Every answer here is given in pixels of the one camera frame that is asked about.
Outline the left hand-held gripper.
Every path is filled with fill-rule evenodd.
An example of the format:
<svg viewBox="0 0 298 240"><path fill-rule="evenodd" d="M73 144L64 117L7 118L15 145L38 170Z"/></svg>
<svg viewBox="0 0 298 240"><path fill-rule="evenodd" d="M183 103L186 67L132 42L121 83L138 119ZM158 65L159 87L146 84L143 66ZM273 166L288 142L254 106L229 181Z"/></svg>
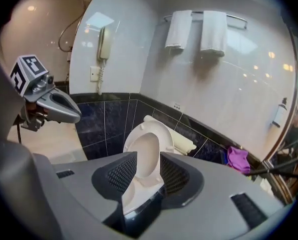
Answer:
<svg viewBox="0 0 298 240"><path fill-rule="evenodd" d="M35 55L19 56L9 77L15 90L24 99L20 112L20 118L24 120L22 128L38 131L46 118L69 124L80 121L81 111L77 104L67 93L55 88L53 75ZM36 108L29 110L29 104L34 104ZM47 116L37 111L38 105L48 110Z"/></svg>

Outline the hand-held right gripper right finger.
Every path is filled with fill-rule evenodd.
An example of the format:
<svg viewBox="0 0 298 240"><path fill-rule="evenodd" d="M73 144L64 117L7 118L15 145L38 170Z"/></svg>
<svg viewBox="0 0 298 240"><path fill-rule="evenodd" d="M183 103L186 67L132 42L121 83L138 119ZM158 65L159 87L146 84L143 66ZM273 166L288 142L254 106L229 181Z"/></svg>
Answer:
<svg viewBox="0 0 298 240"><path fill-rule="evenodd" d="M241 173L204 160L161 153L166 194L143 240L262 240L285 208Z"/></svg>

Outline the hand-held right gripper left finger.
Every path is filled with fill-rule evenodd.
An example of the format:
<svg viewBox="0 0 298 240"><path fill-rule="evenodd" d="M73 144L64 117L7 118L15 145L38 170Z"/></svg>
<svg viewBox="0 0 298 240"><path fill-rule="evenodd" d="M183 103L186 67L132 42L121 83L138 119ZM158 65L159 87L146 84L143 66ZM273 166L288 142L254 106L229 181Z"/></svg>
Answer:
<svg viewBox="0 0 298 240"><path fill-rule="evenodd" d="M40 240L122 240L122 194L136 169L135 152L104 160L52 165L0 139L0 197Z"/></svg>

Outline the person's left hand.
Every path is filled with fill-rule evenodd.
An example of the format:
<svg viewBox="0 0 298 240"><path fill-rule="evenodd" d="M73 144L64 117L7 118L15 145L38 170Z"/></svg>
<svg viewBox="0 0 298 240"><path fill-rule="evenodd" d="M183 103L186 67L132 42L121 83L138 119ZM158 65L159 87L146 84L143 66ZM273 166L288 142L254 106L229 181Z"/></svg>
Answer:
<svg viewBox="0 0 298 240"><path fill-rule="evenodd" d="M26 108L26 111L28 112L29 115L38 114L38 115L44 116L44 117L47 117L47 115L48 115L48 109L43 108L43 107L37 105L34 102L32 102L32 103L31 102L26 102L25 103L25 108Z"/></svg>

